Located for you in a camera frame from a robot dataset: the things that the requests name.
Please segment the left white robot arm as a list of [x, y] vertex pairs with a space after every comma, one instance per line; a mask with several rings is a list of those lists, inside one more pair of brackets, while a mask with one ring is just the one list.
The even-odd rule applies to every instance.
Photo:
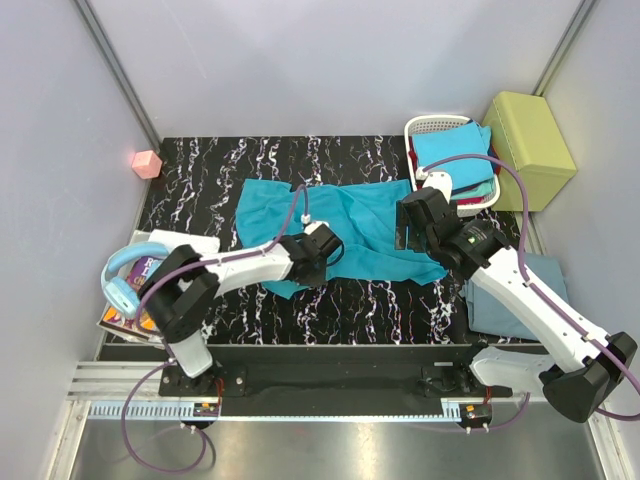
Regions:
[[259, 247], [209, 259], [183, 244], [143, 284], [138, 292], [140, 306], [159, 330], [169, 356], [182, 369], [181, 384], [193, 395], [203, 396], [216, 382], [214, 359], [200, 333], [214, 300], [263, 282], [322, 285], [327, 268], [344, 251], [344, 243], [324, 222], [313, 222], [301, 233], [281, 235]]

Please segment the teal t shirt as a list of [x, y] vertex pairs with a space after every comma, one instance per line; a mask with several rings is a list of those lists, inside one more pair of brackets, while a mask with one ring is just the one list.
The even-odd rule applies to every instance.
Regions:
[[[311, 218], [327, 222], [344, 243], [344, 255], [327, 269], [327, 279], [411, 280], [425, 285], [447, 275], [428, 255], [395, 248], [396, 202], [410, 192], [407, 180], [308, 189]], [[287, 183], [246, 180], [235, 214], [241, 245], [255, 247], [272, 240], [293, 199]]]

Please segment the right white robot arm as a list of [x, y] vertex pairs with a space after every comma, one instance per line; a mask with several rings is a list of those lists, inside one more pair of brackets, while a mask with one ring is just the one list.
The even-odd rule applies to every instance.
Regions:
[[584, 423], [630, 377], [638, 349], [630, 335], [609, 334], [579, 314], [529, 269], [499, 229], [482, 219], [461, 220], [442, 191], [427, 187], [397, 202], [396, 246], [427, 254], [491, 294], [546, 350], [478, 349], [453, 374], [463, 395], [488, 386], [540, 392], [565, 418]]

